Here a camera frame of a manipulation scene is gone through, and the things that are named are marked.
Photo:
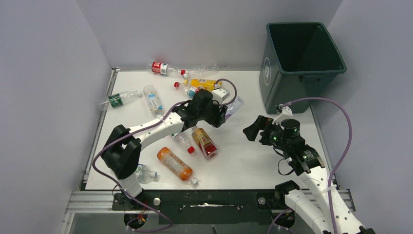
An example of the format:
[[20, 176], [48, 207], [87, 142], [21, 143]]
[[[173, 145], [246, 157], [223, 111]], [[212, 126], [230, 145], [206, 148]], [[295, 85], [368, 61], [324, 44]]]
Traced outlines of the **gold red energy drink bottle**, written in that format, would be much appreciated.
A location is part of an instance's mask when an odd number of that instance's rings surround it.
[[191, 136], [206, 160], [218, 155], [218, 148], [207, 132], [198, 126], [192, 127]]

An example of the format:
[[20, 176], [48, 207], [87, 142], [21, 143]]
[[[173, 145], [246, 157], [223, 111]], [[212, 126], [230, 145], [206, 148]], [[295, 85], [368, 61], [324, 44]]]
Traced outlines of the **slim white label bottle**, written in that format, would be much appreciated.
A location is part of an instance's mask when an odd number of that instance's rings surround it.
[[155, 87], [147, 85], [144, 87], [143, 92], [151, 114], [154, 117], [161, 117], [164, 114], [164, 108]]

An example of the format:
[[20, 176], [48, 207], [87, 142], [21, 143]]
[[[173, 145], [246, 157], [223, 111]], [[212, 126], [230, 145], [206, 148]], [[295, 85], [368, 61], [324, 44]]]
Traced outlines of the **red Nongfu label bottle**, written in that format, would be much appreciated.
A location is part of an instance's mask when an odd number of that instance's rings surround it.
[[185, 132], [174, 133], [171, 135], [173, 141], [184, 151], [192, 154], [195, 152], [191, 141]]

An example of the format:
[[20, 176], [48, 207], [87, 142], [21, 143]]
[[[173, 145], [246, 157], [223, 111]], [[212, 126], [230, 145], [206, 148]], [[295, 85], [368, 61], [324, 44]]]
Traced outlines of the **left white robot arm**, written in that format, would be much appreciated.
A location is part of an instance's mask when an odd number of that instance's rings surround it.
[[199, 121], [218, 128], [225, 123], [226, 111], [227, 106], [219, 104], [211, 92], [202, 89], [192, 99], [174, 104], [164, 116], [140, 125], [136, 130], [123, 125], [115, 127], [104, 148], [94, 158], [102, 159], [114, 176], [99, 170], [95, 164], [92, 166], [115, 182], [127, 197], [135, 198], [143, 191], [135, 171], [140, 154], [147, 146], [171, 134], [186, 131]]

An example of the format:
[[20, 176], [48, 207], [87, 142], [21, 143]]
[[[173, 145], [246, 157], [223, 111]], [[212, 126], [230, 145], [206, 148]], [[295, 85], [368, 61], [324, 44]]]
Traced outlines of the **orange tea bottle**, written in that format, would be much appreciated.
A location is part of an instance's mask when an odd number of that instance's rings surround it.
[[181, 181], [188, 182], [192, 186], [198, 184], [199, 180], [194, 176], [193, 170], [185, 164], [169, 148], [164, 147], [157, 153], [157, 158]]

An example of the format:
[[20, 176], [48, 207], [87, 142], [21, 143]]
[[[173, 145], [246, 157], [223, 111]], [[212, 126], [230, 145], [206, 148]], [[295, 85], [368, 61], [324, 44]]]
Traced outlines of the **purple label clear bottle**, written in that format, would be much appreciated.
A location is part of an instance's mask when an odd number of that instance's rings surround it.
[[227, 105], [225, 119], [229, 119], [231, 116], [233, 116], [243, 105], [244, 100], [240, 96], [237, 96], [231, 104]]

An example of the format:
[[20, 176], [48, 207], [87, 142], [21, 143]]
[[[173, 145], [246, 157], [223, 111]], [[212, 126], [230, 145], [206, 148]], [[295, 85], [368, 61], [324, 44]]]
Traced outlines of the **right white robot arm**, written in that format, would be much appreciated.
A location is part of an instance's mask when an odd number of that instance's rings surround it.
[[274, 202], [280, 208], [293, 210], [317, 234], [373, 234], [348, 208], [333, 184], [328, 183], [329, 172], [319, 153], [300, 135], [300, 122], [284, 119], [280, 123], [264, 116], [244, 128], [249, 141], [258, 135], [262, 145], [272, 146], [293, 173], [307, 186], [317, 205], [308, 199], [299, 185], [290, 180], [275, 186]]

